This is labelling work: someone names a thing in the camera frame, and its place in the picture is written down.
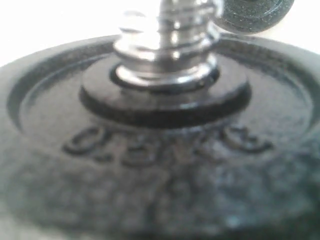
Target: black weight plate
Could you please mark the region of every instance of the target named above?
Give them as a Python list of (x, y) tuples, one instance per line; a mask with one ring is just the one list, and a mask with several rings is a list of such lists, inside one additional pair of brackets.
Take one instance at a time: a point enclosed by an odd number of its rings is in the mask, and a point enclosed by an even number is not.
[(237, 34), (256, 34), (275, 26), (295, 0), (225, 0), (224, 14), (216, 24)]
[(114, 39), (0, 70), (4, 212), (78, 239), (320, 237), (318, 55), (223, 34), (221, 74), (229, 66), (230, 77), (246, 75), (249, 105), (226, 121), (163, 130), (115, 123), (82, 104), (82, 82), (99, 66), (107, 81), (118, 62)]

